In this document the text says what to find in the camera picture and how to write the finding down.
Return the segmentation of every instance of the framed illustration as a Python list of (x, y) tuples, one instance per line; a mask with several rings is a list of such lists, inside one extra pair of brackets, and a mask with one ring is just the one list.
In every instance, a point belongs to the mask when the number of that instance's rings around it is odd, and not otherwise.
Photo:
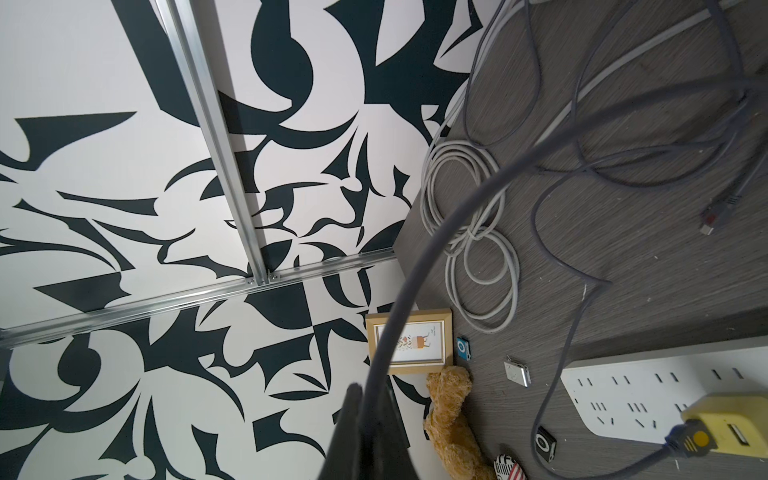
[[(388, 313), (366, 315), (368, 350), (376, 353), (379, 338), (389, 319)], [(415, 310), (400, 333), (390, 374), (439, 372), (453, 365), (453, 315), (450, 309)]]

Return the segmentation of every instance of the power outlet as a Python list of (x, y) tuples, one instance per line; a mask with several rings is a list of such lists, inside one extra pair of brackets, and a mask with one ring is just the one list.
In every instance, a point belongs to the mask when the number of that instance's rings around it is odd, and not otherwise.
[(768, 336), (581, 360), (561, 380), (595, 435), (664, 443), (710, 393), (768, 390)]

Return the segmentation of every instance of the yellow plug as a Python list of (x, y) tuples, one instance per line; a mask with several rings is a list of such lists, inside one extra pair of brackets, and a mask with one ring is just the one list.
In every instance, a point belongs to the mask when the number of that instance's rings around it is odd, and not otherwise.
[(717, 394), (703, 397), (681, 415), (699, 419), (717, 443), (713, 452), (768, 458), (768, 395)]

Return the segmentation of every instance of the plush toy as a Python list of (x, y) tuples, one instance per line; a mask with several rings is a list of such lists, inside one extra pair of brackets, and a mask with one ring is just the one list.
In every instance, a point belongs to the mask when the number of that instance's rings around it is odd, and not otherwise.
[(453, 480), (495, 480), (493, 468), (486, 465), (480, 447), (462, 414), (464, 398), (472, 390), (469, 373), (461, 366), (446, 366), (427, 375), (432, 411), (424, 421), (432, 446)]

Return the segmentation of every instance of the cable plug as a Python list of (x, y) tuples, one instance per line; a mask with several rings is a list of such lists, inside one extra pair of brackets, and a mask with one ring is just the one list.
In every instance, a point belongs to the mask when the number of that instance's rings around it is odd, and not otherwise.
[(667, 441), (671, 455), (675, 457), (703, 457), (717, 448), (712, 434), (699, 419), (690, 419), (682, 425), (674, 426), (664, 440)]
[(701, 212), (701, 228), (699, 231), (704, 235), (714, 232), (715, 227), (720, 227), (728, 221), (739, 201), (741, 201), (741, 195), (728, 195), (724, 199), (712, 202)]

